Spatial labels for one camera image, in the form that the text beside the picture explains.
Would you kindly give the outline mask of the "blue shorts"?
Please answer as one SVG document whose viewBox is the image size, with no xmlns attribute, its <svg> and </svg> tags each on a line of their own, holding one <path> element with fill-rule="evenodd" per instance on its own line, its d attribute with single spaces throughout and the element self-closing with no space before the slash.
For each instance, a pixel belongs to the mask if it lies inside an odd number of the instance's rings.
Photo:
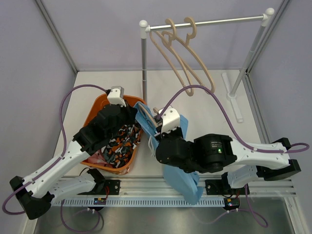
<svg viewBox="0 0 312 234">
<path fill-rule="evenodd" d="M 152 153 L 152 156 L 156 155 L 156 148 L 158 146 L 158 142 L 155 138 L 156 128 L 151 124 L 151 122 L 147 119 L 145 114 L 140 111 L 138 101 L 134 108 L 137 109 L 136 121 L 140 124 L 144 133 L 148 136 L 148 147 Z M 143 106 L 148 110 L 148 112 L 153 116 L 150 108 L 142 103 Z M 170 185 L 174 190 L 183 195 L 184 200 L 191 205 L 196 205 L 202 197 L 203 188 L 198 186 L 199 183 L 199 174 L 196 172 L 186 173 L 182 169 L 169 166 L 162 165 L 163 168 L 163 177 L 165 182 Z"/>
</svg>

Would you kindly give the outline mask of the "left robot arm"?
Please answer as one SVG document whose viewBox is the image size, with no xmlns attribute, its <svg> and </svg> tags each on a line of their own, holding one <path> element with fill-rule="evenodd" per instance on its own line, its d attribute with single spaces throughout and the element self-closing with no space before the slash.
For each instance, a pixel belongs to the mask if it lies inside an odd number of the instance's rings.
<svg viewBox="0 0 312 234">
<path fill-rule="evenodd" d="M 73 195 L 100 194 L 105 189 L 105 178 L 97 169 L 60 182 L 73 167 L 106 146 L 124 125 L 135 123 L 137 109 L 129 105 L 107 104 L 74 135 L 65 153 L 51 159 L 26 177 L 10 180 L 14 195 L 30 220 L 39 218 L 60 200 Z"/>
</svg>

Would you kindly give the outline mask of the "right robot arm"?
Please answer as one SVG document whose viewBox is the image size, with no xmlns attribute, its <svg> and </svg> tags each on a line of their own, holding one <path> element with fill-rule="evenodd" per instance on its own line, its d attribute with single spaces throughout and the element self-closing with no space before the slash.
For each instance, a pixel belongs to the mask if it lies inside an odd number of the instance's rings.
<svg viewBox="0 0 312 234">
<path fill-rule="evenodd" d="M 236 138 L 219 134 L 207 134 L 186 141 L 181 129 L 177 128 L 161 134 L 156 159 L 186 173 L 212 174 L 223 171 L 227 166 L 239 165 L 238 170 L 225 172 L 214 189 L 216 194 L 225 195 L 260 178 L 265 181 L 284 180 L 301 172 L 298 161 L 289 157 L 288 149 L 290 144 L 287 138 L 251 148 Z"/>
</svg>

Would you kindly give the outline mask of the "orange camouflage shorts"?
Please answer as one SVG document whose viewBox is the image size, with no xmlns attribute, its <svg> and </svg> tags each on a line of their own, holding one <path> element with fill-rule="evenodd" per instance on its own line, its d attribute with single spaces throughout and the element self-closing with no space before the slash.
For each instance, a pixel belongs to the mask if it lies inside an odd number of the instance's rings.
<svg viewBox="0 0 312 234">
<path fill-rule="evenodd" d="M 100 150 L 97 163 L 113 169 L 125 166 L 140 143 L 140 131 L 138 123 L 121 127 L 117 135 Z"/>
</svg>

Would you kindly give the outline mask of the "pink shark print shorts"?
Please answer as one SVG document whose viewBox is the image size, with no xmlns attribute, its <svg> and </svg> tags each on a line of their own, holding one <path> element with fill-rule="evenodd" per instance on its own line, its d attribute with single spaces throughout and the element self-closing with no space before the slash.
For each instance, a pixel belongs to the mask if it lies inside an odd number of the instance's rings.
<svg viewBox="0 0 312 234">
<path fill-rule="evenodd" d="M 87 159 L 87 162 L 98 166 L 110 167 L 109 163 L 106 162 L 101 149 L 99 149 L 92 156 L 90 156 Z"/>
</svg>

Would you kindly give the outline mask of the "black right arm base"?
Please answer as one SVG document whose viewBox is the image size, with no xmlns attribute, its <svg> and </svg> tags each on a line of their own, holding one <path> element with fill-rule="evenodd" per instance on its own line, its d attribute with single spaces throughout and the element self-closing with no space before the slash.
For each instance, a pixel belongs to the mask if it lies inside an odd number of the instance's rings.
<svg viewBox="0 0 312 234">
<path fill-rule="evenodd" d="M 221 195 L 227 198 L 235 198 L 237 195 L 250 194 L 249 187 L 247 187 L 247 191 L 245 191 L 245 187 L 239 189 L 230 188 L 228 185 L 225 185 L 221 179 L 205 180 L 205 188 L 206 195 Z"/>
</svg>

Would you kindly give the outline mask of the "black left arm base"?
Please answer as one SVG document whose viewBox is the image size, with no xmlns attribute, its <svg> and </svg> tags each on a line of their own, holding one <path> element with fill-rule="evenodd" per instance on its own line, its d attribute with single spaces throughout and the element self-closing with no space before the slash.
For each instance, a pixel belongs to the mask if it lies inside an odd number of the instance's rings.
<svg viewBox="0 0 312 234">
<path fill-rule="evenodd" d="M 118 179 L 107 179 L 103 185 L 96 185 L 91 191 L 83 192 L 78 195 L 119 195 L 120 191 L 120 180 Z"/>
</svg>

